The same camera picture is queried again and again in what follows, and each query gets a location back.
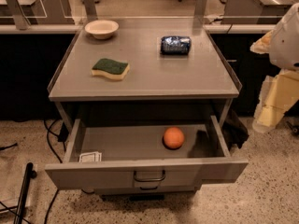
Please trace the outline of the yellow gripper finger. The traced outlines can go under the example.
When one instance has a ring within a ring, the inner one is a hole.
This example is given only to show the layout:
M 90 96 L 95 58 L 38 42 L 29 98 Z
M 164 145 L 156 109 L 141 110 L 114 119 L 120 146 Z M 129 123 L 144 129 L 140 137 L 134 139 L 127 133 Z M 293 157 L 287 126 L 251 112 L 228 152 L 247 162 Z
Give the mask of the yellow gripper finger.
M 254 42 L 250 46 L 250 51 L 257 54 L 265 54 L 269 52 L 270 42 L 272 38 L 272 31 L 269 31 L 265 35 L 263 35 L 260 39 Z
M 299 101 L 299 72 L 282 69 L 276 76 L 263 81 L 259 103 L 254 113 L 252 128 L 258 133 L 268 133 Z

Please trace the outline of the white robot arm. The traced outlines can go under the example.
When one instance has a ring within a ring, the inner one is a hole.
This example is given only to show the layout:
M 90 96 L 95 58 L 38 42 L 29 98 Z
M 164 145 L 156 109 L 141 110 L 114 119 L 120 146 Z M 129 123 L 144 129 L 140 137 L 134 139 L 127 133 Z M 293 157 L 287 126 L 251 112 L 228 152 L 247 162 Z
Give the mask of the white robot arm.
M 275 28 L 254 42 L 250 50 L 269 54 L 270 63 L 280 69 L 263 81 L 252 128 L 268 133 L 299 101 L 299 4 L 287 11 Z

